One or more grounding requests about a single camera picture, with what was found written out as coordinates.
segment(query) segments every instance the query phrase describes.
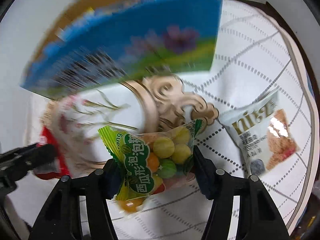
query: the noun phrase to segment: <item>metal screw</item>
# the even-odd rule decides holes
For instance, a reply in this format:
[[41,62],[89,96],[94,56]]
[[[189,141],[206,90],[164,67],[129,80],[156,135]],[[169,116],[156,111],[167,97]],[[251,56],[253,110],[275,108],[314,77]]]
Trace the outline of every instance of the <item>metal screw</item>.
[[69,176],[68,175],[64,175],[64,176],[62,176],[61,181],[62,182],[66,182],[66,181],[68,181],[68,179],[69,179]]
[[104,173],[104,170],[103,170],[103,169],[96,169],[96,170],[94,171],[94,174],[96,174],[96,175],[101,175],[102,173]]
[[259,180],[259,178],[256,175],[251,175],[250,179],[255,182]]
[[217,170],[216,170],[216,173],[217,173],[218,175],[223,175],[223,174],[224,174],[224,170],[223,170],[223,169],[217,169]]

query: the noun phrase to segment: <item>white tablecloth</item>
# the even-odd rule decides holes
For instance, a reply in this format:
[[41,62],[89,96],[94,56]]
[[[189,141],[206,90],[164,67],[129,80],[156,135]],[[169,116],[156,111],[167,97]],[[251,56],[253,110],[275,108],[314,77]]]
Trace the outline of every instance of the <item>white tablecloth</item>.
[[[261,180],[292,232],[308,201],[318,165],[319,120],[302,57],[291,37],[261,11],[225,0],[211,71],[178,76],[185,91],[199,94],[220,113],[250,104],[262,93],[279,89],[279,105],[287,114],[290,131],[300,150]],[[32,98],[28,143],[38,140],[39,116],[46,102],[37,95]],[[240,150],[218,122],[207,126],[196,143],[217,168],[233,176],[246,176]],[[88,233],[84,203],[82,226],[84,233]],[[136,216],[125,216],[114,203],[108,202],[119,239],[149,240],[200,239],[211,205],[196,182],[150,197]],[[235,197],[229,240],[236,235],[238,211],[239,198]]]

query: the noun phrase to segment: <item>transparent candy wrapper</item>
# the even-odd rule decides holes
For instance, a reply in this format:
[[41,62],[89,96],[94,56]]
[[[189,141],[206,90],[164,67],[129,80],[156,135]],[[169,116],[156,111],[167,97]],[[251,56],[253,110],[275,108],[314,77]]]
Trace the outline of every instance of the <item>transparent candy wrapper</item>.
[[99,129],[121,170],[123,182],[115,198],[122,201],[120,206],[132,206],[129,212],[135,212],[136,203],[128,205],[126,201],[181,187],[193,180],[193,141],[201,125],[201,120],[193,120],[168,132],[140,135],[110,126]]
[[219,118],[241,149],[248,175],[263,175],[297,150],[277,90],[249,106],[226,112]]

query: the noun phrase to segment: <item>red snack wrapper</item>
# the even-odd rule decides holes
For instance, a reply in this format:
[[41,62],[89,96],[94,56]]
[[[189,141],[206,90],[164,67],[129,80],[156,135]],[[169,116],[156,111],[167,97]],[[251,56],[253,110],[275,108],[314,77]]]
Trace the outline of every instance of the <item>red snack wrapper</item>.
[[66,165],[63,154],[59,150],[57,140],[52,133],[45,126],[42,129],[39,143],[37,147],[45,144],[52,144],[57,151],[57,157],[54,162],[47,163],[33,170],[33,173],[40,179],[48,180],[54,178],[61,178],[64,175],[70,175],[69,169]]

